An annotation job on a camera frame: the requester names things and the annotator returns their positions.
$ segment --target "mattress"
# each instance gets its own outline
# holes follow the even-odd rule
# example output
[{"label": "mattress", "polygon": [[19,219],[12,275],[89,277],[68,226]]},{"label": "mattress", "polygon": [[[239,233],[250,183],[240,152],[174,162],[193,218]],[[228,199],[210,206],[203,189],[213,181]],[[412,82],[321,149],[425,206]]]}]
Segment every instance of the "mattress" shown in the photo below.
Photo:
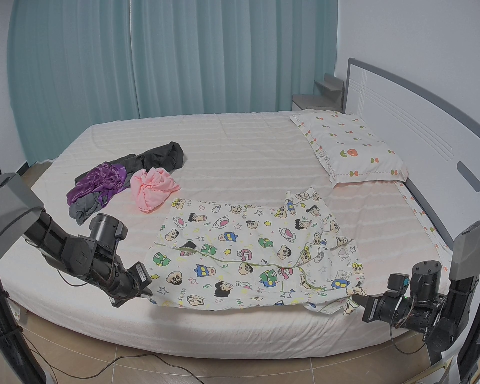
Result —
[{"label": "mattress", "polygon": [[[149,214],[138,210],[130,190],[115,195],[101,211],[129,229],[117,251],[126,267],[144,259],[174,198],[280,206],[287,190],[309,187],[324,198],[344,234],[356,239],[369,293],[384,292],[390,273],[410,274],[418,261],[439,260],[393,182],[332,189],[290,114],[189,115],[94,125],[32,189],[67,232],[89,235],[90,219],[79,227],[68,216],[65,194],[74,186],[73,179],[105,160],[176,141],[185,153],[183,168],[172,173],[180,191]],[[98,339],[156,352],[201,358],[301,358],[389,339],[388,325],[363,323],[361,309],[348,316],[314,313],[301,305],[210,312],[158,307],[147,299],[113,308],[105,293],[93,286],[65,284],[23,239],[0,260],[0,274],[11,298],[41,317]],[[66,279],[79,283],[70,276]],[[446,273],[441,287],[446,291]],[[394,335],[401,332],[394,330]]]}]

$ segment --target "purple garment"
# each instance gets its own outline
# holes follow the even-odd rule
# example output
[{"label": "purple garment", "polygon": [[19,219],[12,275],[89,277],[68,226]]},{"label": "purple garment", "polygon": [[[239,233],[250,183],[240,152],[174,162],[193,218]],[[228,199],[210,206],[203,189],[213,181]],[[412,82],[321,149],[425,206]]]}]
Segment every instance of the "purple garment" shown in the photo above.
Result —
[{"label": "purple garment", "polygon": [[67,204],[92,192],[100,192],[98,202],[105,207],[113,195],[123,191],[127,170],[120,164],[103,163],[93,168],[67,193]]}]

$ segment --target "headboard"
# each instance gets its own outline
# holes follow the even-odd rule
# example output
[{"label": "headboard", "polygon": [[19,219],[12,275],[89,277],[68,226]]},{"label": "headboard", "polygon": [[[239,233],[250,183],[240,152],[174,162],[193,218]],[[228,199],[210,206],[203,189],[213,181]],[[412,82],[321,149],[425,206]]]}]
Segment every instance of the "headboard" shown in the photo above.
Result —
[{"label": "headboard", "polygon": [[406,162],[406,186],[453,249],[452,239],[480,219],[480,124],[426,89],[352,58],[345,92],[343,113],[360,116]]}]

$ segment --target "pink garment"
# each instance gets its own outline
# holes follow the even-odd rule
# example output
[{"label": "pink garment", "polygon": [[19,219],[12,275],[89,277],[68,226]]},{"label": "pink garment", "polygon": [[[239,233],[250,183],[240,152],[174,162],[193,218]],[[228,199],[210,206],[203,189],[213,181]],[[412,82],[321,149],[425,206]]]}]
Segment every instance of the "pink garment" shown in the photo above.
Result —
[{"label": "pink garment", "polygon": [[150,168],[136,171],[130,180],[130,189],[137,207],[150,212],[168,199],[172,192],[178,191],[178,185],[163,168]]}]

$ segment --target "teal curtain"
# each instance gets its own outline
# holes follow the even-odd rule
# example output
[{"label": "teal curtain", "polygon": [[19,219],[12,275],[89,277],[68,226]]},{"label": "teal curtain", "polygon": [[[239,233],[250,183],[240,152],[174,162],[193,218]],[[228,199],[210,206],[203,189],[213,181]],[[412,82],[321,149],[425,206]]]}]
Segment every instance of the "teal curtain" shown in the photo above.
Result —
[{"label": "teal curtain", "polygon": [[334,73],[336,0],[135,0],[140,117],[290,110]]},{"label": "teal curtain", "polygon": [[128,0],[16,0],[7,60],[30,165],[92,124],[139,118]]},{"label": "teal curtain", "polygon": [[15,0],[12,108],[29,164],[92,124],[290,110],[334,73],[336,0]]}]

